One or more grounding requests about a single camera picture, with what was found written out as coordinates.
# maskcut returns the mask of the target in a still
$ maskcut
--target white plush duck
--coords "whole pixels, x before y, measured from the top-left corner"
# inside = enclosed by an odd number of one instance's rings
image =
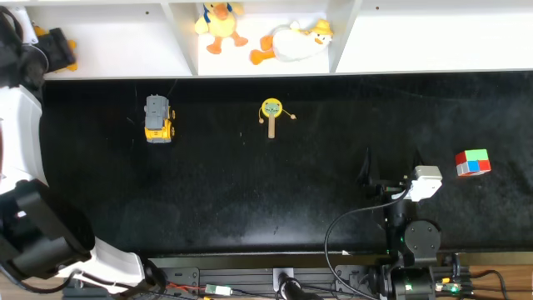
[[[293,22],[290,27],[279,27],[272,35],[263,37],[262,51],[253,50],[250,59],[255,65],[268,58],[277,58],[282,62],[299,61],[326,49],[332,37],[330,23],[326,20],[319,20],[310,31],[301,30],[300,24]]]

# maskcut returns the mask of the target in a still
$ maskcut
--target blue square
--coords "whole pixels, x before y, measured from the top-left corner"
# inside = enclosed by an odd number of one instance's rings
[[[468,171],[470,172],[479,172],[480,164],[477,161],[468,162]]]

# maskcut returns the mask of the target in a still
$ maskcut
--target yellow hat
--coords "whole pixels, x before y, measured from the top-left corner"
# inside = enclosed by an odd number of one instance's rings
[[[316,26],[311,31],[318,34],[333,35],[333,31],[330,29],[330,23],[322,19],[318,20]]]

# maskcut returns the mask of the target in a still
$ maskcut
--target duck's beak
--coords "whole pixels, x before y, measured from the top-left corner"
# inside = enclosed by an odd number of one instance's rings
[[[216,5],[213,12],[215,13],[215,16],[217,16],[217,18],[221,19],[222,21],[227,19],[227,14],[229,13],[229,11],[227,10],[227,5],[225,3],[220,3]]]

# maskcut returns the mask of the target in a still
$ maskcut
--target stuffed animal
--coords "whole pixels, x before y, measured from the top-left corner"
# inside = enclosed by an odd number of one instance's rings
[[[237,20],[233,12],[237,15],[242,15],[244,9],[241,4],[234,2],[205,2],[203,3],[203,9],[204,13],[200,16],[194,29],[198,34],[209,32],[215,37],[215,42],[207,46],[207,51],[213,54],[220,54],[222,52],[222,39],[227,37],[232,37],[237,47],[248,43],[247,39],[239,36],[235,31]]]
[[[332,38],[333,32],[326,20],[319,20],[310,31],[301,30],[300,24],[293,22],[290,27],[279,27],[272,35],[263,37],[262,51],[253,50],[250,60],[255,65],[269,58],[277,58],[282,62],[299,61],[326,49]]]

